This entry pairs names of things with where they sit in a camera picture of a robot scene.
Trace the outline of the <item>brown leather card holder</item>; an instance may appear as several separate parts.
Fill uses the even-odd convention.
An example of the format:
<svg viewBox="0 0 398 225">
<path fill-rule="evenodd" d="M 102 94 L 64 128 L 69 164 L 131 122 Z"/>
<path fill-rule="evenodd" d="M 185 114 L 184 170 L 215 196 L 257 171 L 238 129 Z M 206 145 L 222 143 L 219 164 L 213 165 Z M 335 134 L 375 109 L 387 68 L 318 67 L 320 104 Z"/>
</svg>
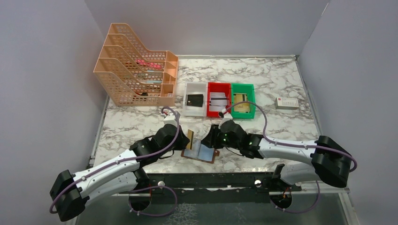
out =
<svg viewBox="0 0 398 225">
<path fill-rule="evenodd" d="M 181 157 L 189 158 L 209 164 L 213 164 L 216 157 L 220 155 L 220 152 L 214 148 L 208 148 L 201 144 L 199 139 L 193 139 L 191 148 L 184 149 L 181 153 Z"/>
</svg>

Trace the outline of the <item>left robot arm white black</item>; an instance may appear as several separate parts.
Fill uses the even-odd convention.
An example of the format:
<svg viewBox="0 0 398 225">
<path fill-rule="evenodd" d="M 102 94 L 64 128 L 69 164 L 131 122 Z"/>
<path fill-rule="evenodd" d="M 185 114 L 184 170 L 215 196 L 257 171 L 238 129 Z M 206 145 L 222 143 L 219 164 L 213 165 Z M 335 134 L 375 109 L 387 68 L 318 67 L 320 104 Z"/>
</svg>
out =
<svg viewBox="0 0 398 225">
<path fill-rule="evenodd" d="M 62 222 L 75 218 L 89 201 L 121 191 L 116 185 L 108 191 L 100 190 L 112 180 L 134 189 L 139 183 L 136 171 L 156 162 L 168 151 L 185 149 L 189 141 L 181 126 L 166 124 L 156 134 L 134 142 L 129 149 L 96 167 L 76 173 L 60 172 L 49 192 L 52 199 L 49 212 L 58 214 Z"/>
</svg>

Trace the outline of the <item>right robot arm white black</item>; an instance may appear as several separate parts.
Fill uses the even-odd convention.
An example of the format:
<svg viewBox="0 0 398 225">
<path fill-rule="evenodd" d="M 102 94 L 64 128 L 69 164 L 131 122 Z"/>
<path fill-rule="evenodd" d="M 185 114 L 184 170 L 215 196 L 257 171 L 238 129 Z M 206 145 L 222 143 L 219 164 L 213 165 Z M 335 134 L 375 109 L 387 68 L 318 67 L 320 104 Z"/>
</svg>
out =
<svg viewBox="0 0 398 225">
<path fill-rule="evenodd" d="M 344 188 L 356 167 L 352 155 L 328 136 L 307 142 L 278 140 L 247 133 L 231 120 L 212 125 L 201 144 L 214 149 L 233 148 L 251 159 L 292 160 L 293 165 L 279 165 L 275 171 L 276 178 L 286 185 L 320 180 Z"/>
</svg>

